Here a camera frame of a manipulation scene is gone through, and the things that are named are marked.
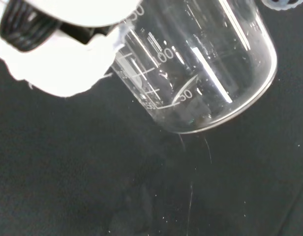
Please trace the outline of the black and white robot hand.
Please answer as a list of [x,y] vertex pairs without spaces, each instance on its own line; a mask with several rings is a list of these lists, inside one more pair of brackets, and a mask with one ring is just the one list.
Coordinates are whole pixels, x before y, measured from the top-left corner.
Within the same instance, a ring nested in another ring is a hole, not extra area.
[[0,59],[17,81],[58,97],[105,77],[137,0],[0,0]]

